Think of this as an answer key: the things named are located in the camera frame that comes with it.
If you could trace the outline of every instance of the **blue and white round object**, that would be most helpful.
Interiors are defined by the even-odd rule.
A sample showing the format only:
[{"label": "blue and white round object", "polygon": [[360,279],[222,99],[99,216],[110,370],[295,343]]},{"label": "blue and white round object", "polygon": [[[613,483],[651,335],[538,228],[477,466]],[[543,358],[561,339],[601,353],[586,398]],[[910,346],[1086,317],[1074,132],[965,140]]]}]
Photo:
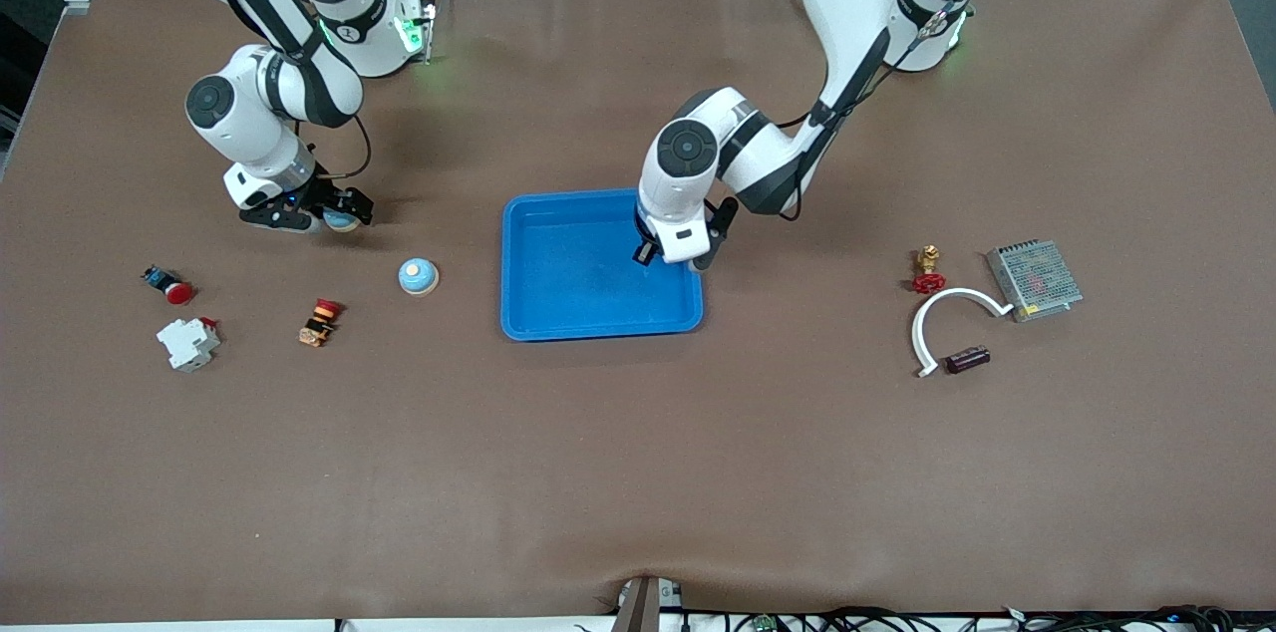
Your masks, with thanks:
[{"label": "blue and white round object", "polygon": [[424,296],[439,286],[439,269],[424,258],[413,258],[399,267],[399,286],[413,296]]}]

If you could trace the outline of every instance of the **orange and black object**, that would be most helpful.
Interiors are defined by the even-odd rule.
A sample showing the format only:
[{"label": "orange and black object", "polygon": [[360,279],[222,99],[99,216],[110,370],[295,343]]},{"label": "orange and black object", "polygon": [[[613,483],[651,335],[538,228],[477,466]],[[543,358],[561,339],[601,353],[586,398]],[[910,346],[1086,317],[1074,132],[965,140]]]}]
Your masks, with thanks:
[{"label": "orange and black object", "polygon": [[948,281],[942,275],[935,273],[938,264],[939,249],[935,246],[925,246],[917,252],[917,277],[912,278],[912,290],[926,296],[944,290]]},{"label": "orange and black object", "polygon": [[337,329],[333,323],[341,314],[341,308],[339,303],[332,300],[319,299],[315,301],[315,312],[310,315],[310,320],[306,320],[306,324],[301,327],[297,340],[314,349],[323,347],[328,342],[328,333]]}]

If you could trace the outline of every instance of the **brass fitting with red knob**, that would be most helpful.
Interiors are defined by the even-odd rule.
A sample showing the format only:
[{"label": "brass fitting with red knob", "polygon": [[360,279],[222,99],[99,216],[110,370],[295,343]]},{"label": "brass fitting with red knob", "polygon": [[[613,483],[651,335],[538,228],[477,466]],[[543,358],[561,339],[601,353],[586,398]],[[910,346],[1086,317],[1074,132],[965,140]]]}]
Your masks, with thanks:
[{"label": "brass fitting with red knob", "polygon": [[948,285],[948,280],[935,273],[939,266],[939,249],[924,246],[917,252],[917,276],[912,278],[912,290],[929,296],[938,294]]}]

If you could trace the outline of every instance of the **brown table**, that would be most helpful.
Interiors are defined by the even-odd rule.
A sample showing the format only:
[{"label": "brown table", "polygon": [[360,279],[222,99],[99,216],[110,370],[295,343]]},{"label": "brown table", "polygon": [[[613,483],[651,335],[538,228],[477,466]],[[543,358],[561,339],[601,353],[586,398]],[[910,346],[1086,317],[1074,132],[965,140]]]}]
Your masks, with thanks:
[{"label": "brown table", "polygon": [[[980,3],[800,223],[738,221],[699,331],[517,345],[505,202],[634,185],[701,88],[805,110],[790,0],[443,0],[435,64],[367,83],[380,223],[319,237],[237,223],[182,117],[232,15],[94,0],[0,189],[0,622],[592,613],[639,573],[712,608],[1276,606],[1276,125],[1228,0]],[[935,352],[995,360],[916,379],[909,252],[994,290],[980,253],[1028,237],[1086,301],[939,306]],[[348,306],[319,351],[318,296]],[[197,374],[154,340],[179,315],[221,320]]]}]

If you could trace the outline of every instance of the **white curved tube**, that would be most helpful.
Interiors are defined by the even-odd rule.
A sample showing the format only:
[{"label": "white curved tube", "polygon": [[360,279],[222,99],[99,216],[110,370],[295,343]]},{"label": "white curved tube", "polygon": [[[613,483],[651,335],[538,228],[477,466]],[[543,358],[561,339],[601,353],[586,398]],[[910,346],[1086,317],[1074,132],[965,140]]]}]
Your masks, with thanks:
[{"label": "white curved tube", "polygon": [[926,313],[930,312],[930,306],[935,305],[939,300],[953,296],[970,299],[980,305],[984,305],[984,308],[995,317],[1002,317],[1011,310],[1014,310],[1013,305],[1002,305],[995,301],[993,296],[981,294],[972,289],[948,289],[947,291],[940,291],[926,299],[926,301],[921,304],[921,308],[917,309],[917,314],[912,318],[912,351],[917,354],[917,360],[921,361],[921,372],[917,373],[917,378],[925,378],[939,368],[934,356],[930,355],[930,350],[926,349],[926,336],[923,331],[923,326],[926,323]]}]

